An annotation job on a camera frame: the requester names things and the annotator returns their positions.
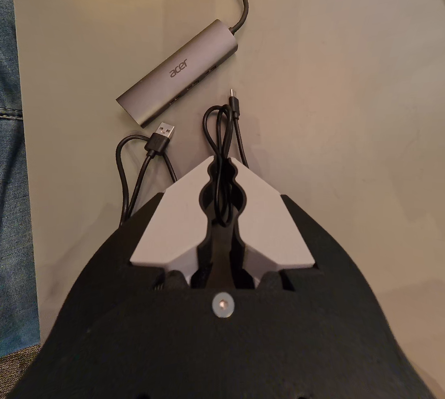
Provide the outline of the grey usb hub with cable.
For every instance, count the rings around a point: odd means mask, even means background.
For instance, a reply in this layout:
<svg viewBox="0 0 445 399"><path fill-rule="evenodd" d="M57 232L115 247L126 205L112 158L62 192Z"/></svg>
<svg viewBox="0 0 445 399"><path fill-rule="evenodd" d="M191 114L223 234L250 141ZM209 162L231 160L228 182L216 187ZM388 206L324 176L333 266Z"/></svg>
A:
<svg viewBox="0 0 445 399"><path fill-rule="evenodd" d="M235 25L216 19L120 95L118 105L141 127L164 113L237 51L235 33L248 17L248 0L242 5Z"/></svg>

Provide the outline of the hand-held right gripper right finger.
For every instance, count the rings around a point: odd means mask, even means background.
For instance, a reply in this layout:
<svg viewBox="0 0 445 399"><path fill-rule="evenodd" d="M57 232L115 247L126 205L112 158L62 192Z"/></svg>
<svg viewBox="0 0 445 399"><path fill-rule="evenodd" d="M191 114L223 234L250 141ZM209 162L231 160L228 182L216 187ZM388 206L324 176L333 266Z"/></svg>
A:
<svg viewBox="0 0 445 399"><path fill-rule="evenodd" d="M255 289L268 272L316 267L281 194L235 158L227 160L236 209L231 275L237 289Z"/></svg>

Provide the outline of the person's blue jeans leg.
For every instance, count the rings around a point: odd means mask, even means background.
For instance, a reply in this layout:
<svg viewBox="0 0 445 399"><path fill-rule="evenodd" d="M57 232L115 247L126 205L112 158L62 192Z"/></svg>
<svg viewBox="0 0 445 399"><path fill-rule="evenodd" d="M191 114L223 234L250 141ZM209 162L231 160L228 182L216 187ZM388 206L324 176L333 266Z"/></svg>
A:
<svg viewBox="0 0 445 399"><path fill-rule="evenodd" d="M0 0L0 356L40 343L13 0Z"/></svg>

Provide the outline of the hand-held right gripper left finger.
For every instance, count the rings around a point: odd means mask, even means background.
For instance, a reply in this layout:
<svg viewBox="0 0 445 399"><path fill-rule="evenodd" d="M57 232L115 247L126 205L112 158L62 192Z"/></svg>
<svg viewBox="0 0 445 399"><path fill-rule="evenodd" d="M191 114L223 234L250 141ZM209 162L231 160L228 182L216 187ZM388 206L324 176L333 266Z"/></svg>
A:
<svg viewBox="0 0 445 399"><path fill-rule="evenodd" d="M208 157L165 190L130 258L132 265L179 271L191 285L193 275L208 264L209 258L200 258L198 250L208 239L201 194L210 183L213 162L214 157Z"/></svg>

